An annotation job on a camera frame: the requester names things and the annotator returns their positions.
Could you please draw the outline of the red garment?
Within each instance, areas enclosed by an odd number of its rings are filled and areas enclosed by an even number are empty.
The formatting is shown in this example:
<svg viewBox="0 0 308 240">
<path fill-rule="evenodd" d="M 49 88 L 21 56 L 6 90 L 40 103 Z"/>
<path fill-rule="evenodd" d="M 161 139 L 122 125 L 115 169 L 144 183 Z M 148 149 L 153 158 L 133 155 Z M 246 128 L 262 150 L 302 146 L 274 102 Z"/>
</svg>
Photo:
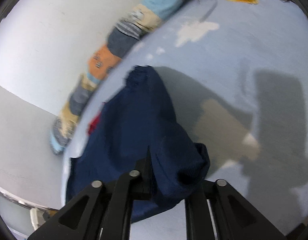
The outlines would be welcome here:
<svg viewBox="0 0 308 240">
<path fill-rule="evenodd" d="M 95 129 L 97 128 L 97 125 L 100 121 L 100 118 L 101 118 L 101 112 L 99 112 L 95 117 L 94 119 L 89 123 L 89 126 L 88 126 L 88 129 L 87 129 L 87 134 L 88 135 L 91 135 Z"/>
</svg>

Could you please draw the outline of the navy blue garment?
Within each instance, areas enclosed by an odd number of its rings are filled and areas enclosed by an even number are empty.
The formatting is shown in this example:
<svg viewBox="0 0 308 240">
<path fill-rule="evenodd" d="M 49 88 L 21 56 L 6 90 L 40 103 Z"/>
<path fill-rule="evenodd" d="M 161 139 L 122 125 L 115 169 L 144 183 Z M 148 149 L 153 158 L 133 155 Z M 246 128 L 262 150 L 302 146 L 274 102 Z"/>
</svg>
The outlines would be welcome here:
<svg viewBox="0 0 308 240">
<path fill-rule="evenodd" d="M 172 209 L 204 180 L 210 167 L 206 146 L 193 142 L 178 124 L 159 74 L 153 67 L 136 66 L 125 87 L 105 103 L 82 156 L 71 160 L 66 200 L 94 180 L 117 180 L 147 156 L 155 177 L 153 196 L 134 203 L 133 222 Z"/>
</svg>

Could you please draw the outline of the patchwork quilt roll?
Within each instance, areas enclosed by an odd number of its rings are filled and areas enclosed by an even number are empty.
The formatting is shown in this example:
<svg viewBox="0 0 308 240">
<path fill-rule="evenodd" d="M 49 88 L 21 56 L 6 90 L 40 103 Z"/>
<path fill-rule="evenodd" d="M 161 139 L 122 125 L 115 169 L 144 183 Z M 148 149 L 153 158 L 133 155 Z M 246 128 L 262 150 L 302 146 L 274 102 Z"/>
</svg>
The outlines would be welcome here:
<svg viewBox="0 0 308 240">
<path fill-rule="evenodd" d="M 64 152 L 91 96 L 121 59 L 139 40 L 173 15 L 184 2 L 142 0 L 127 16 L 118 20 L 104 45 L 89 59 L 87 71 L 80 75 L 51 128 L 50 146 L 54 154 Z"/>
</svg>

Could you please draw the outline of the light blue bed sheet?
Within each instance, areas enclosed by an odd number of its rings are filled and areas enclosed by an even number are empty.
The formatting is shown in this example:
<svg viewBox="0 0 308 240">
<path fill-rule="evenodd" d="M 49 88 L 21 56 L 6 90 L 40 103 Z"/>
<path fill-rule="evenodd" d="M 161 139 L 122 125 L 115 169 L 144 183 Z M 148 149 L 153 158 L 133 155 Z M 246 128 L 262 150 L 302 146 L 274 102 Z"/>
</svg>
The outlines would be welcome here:
<svg viewBox="0 0 308 240">
<path fill-rule="evenodd" d="M 177 120 L 223 178 L 282 233 L 308 217 L 308 19 L 294 3 L 193 0 L 137 43 L 102 83 L 63 158 L 135 66 L 153 66 Z"/>
</svg>

